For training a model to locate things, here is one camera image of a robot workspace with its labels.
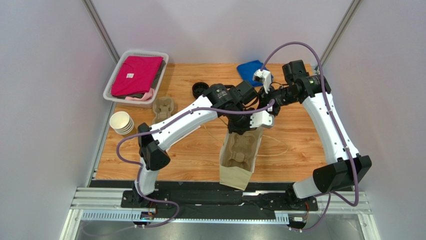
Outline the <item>stack of black lids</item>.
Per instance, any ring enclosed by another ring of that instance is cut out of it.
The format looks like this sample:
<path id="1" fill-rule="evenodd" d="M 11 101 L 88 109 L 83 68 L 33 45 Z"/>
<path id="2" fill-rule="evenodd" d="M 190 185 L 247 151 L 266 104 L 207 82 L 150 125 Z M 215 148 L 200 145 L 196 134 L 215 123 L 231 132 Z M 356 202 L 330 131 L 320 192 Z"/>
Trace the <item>stack of black lids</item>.
<path id="1" fill-rule="evenodd" d="M 203 95 L 204 91 L 207 90 L 210 86 L 205 82 L 196 82 L 192 85 L 192 95 L 195 99 Z"/>

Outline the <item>stack of paper cups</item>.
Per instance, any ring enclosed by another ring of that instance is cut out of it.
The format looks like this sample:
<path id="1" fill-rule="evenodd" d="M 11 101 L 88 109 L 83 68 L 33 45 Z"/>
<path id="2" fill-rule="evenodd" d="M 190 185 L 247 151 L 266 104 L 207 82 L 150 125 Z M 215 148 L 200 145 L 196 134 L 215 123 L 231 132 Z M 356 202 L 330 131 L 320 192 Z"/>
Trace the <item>stack of paper cups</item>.
<path id="1" fill-rule="evenodd" d="M 125 111 L 114 113 L 109 119 L 109 126 L 124 138 L 137 133 L 133 119 Z"/>

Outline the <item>beige paper bag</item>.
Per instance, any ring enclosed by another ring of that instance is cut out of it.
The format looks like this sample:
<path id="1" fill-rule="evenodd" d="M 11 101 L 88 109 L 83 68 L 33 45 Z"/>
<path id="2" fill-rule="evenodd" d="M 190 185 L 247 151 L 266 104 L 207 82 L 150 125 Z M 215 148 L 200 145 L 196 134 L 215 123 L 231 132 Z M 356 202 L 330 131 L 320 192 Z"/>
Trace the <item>beige paper bag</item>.
<path id="1" fill-rule="evenodd" d="M 258 152 L 257 155 L 256 155 L 256 159 L 259 156 L 279 157 L 279 156 L 286 154 L 287 151 L 289 150 L 289 145 L 286 144 L 285 142 L 282 142 L 282 141 L 280 141 L 280 140 L 278 140 L 274 137 L 264 135 L 262 127 L 257 128 L 254 131 L 262 132 L 262 138 L 266 137 L 268 139 L 272 139 L 272 140 L 278 142 L 281 146 L 284 147 L 284 150 L 282 152 L 276 153 L 276 154 L 264 154 L 264 155 L 262 155 L 262 154 L 259 154 L 259 152 Z M 221 166 L 220 160 L 219 160 L 219 183 L 221 185 L 224 185 L 224 186 L 228 186 L 228 187 L 231 187 L 231 188 L 234 188 L 234 189 L 237 189 L 237 190 L 244 191 L 247 188 L 247 186 L 250 182 L 250 179 L 251 179 L 251 177 L 252 177 L 252 175 L 255 171 L 255 166 L 256 166 L 256 163 L 254 165 L 253 172 L 251 172 L 251 171 L 247 171 L 247 170 L 244 170 L 242 168 L 235 167 L 235 166 L 234 167 Z"/>

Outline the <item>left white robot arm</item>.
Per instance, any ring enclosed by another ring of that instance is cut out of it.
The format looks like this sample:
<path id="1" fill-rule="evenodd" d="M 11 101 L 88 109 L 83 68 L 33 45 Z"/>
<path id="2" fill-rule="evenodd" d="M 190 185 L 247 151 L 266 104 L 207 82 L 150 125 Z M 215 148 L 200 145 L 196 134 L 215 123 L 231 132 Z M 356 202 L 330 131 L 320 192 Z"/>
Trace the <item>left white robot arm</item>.
<path id="1" fill-rule="evenodd" d="M 241 112 L 257 97 L 257 91 L 247 82 L 237 86 L 217 83 L 174 116 L 152 126 L 140 124 L 137 131 L 142 135 L 137 139 L 142 167 L 135 181 L 137 193 L 147 196 L 154 191 L 160 169 L 171 161 L 166 150 L 200 125 L 225 116 L 229 133 L 250 131 L 251 115 Z"/>

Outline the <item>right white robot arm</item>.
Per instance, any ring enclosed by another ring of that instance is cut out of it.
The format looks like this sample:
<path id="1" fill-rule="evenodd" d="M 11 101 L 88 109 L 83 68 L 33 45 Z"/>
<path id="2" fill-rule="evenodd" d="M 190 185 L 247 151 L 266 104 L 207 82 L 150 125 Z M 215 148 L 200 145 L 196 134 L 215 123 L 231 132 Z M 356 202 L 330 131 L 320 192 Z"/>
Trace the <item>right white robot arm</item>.
<path id="1" fill-rule="evenodd" d="M 312 176 L 292 185 L 291 192 L 298 199 L 319 196 L 344 188 L 359 191 L 359 183 L 372 166 L 368 155 L 361 155 L 346 133 L 334 107 L 331 88 L 325 77 L 309 75 L 302 60 L 282 66 L 286 84 L 272 86 L 271 73 L 261 68 L 253 80 L 262 83 L 259 107 L 274 100 L 270 112 L 277 116 L 282 106 L 296 102 L 308 112 L 319 135 L 326 165 L 313 171 Z"/>

